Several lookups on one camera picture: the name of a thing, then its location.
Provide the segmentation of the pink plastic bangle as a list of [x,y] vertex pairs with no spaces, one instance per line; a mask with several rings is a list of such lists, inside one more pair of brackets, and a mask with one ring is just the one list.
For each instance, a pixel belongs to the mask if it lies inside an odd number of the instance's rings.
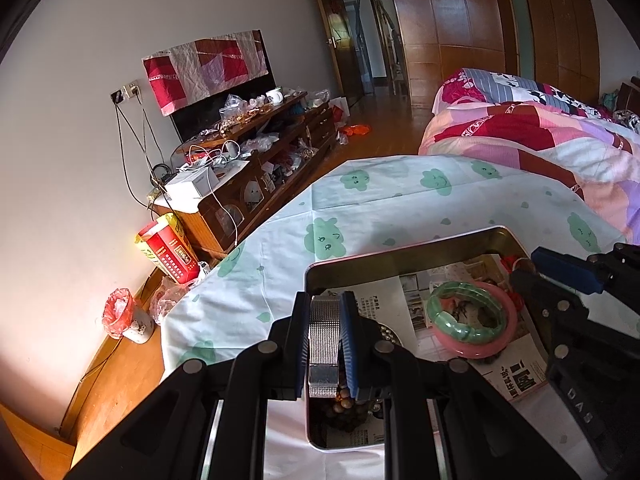
[[[455,299],[477,300],[497,315],[498,326],[473,327],[457,322],[450,313]],[[440,284],[423,303],[435,337],[451,352],[469,359],[485,359],[501,352],[512,340],[518,315],[500,288],[482,282],[449,281]]]

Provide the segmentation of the wooden bedroom door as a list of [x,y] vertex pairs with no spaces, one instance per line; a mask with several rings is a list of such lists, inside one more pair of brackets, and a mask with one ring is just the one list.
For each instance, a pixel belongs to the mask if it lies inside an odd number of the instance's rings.
[[326,40],[328,40],[338,94],[349,106],[364,96],[361,72],[356,53],[355,33],[349,25],[345,0],[317,0]]

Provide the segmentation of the pink metal tin box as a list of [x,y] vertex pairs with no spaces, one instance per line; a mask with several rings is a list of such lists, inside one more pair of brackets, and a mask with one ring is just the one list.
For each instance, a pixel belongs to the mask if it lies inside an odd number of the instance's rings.
[[[424,311],[431,292],[446,282],[485,282],[514,298],[509,275],[527,257],[524,246],[505,226],[454,235],[382,252],[312,264],[305,289],[312,296],[353,292],[361,315],[373,318],[383,335],[430,361],[455,353],[437,338]],[[521,300],[513,300],[515,333],[499,352],[475,358],[473,366],[510,402],[529,396],[546,382],[547,357]]]

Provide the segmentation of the bin with red bag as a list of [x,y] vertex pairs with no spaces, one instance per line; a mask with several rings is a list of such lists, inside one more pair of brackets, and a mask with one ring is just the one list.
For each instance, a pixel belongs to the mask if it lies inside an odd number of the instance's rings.
[[107,335],[113,339],[125,337],[135,344],[145,344],[154,333],[154,321],[142,309],[128,288],[111,292],[102,314],[102,324]]

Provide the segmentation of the printed paper leaflet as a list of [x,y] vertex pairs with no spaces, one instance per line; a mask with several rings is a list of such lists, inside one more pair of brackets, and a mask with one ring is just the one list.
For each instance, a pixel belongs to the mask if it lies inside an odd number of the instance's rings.
[[546,382],[547,363],[524,318],[510,274],[521,256],[485,254],[349,286],[382,337],[427,361],[465,358],[506,400]]

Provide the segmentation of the white cloud print bedsheet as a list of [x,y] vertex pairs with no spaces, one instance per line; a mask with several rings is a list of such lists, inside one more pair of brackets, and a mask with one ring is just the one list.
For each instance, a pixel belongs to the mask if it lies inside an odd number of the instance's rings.
[[295,196],[218,263],[165,318],[166,370],[235,358],[291,313],[306,270],[504,226],[526,250],[579,258],[639,239],[638,200],[597,184],[598,198],[524,170],[461,156],[393,156],[339,166]]

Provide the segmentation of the wooden headboard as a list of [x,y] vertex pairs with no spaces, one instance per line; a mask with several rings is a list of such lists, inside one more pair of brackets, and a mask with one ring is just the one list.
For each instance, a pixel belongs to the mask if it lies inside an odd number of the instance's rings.
[[616,110],[629,110],[640,115],[640,78],[632,76],[630,81],[622,82],[616,99]]

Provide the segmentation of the pink patchwork quilt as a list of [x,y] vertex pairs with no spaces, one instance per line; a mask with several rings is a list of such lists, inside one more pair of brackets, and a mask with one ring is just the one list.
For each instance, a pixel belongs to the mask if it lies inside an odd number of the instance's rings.
[[462,68],[436,92],[422,155],[472,158],[562,183],[596,214],[639,240],[639,136],[550,84]]

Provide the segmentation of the red yellow carton box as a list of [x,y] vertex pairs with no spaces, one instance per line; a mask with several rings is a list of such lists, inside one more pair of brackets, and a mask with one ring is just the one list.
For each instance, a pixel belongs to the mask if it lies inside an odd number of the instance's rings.
[[134,244],[177,284],[190,283],[200,274],[198,257],[172,212],[162,214],[137,232]]

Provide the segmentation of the wooden wardrobe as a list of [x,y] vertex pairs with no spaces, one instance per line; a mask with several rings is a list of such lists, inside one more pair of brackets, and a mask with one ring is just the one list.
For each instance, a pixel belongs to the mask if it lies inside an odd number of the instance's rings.
[[[591,0],[526,0],[533,33],[532,79],[588,104],[600,90]],[[463,67],[520,73],[513,0],[394,0],[412,106],[429,108]]]

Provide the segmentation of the orange item on floor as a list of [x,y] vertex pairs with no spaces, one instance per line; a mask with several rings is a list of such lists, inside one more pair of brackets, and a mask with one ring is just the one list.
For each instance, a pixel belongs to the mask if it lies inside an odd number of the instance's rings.
[[340,129],[340,133],[345,136],[366,136],[370,131],[371,127],[363,124],[344,126]]

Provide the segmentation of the red white paper bag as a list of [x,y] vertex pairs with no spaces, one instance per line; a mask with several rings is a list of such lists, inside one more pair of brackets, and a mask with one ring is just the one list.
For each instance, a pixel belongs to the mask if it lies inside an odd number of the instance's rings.
[[344,96],[329,100],[329,108],[335,125],[344,124],[350,116],[348,101]]

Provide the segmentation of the black television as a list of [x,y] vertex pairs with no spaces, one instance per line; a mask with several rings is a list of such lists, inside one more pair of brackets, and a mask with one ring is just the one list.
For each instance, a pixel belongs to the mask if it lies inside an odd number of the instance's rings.
[[229,96],[237,96],[240,99],[248,101],[261,96],[276,86],[276,80],[272,73],[265,45],[264,48],[267,67],[269,68],[269,74],[267,76],[262,76],[245,84],[240,84],[230,90],[191,104],[169,115],[181,140],[190,140],[202,130],[212,128],[220,119],[220,110],[227,106]]

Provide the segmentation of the patchwork cloth television cover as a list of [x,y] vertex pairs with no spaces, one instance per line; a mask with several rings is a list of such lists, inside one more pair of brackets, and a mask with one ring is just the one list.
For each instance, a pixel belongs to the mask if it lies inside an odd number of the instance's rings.
[[269,74],[259,30],[179,44],[142,63],[163,116]]

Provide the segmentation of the wall power socket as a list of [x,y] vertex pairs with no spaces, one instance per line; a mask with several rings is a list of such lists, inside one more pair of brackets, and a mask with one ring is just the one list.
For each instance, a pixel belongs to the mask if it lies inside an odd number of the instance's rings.
[[140,87],[135,81],[124,84],[122,88],[111,93],[111,100],[114,105],[119,105],[131,99],[140,99]]

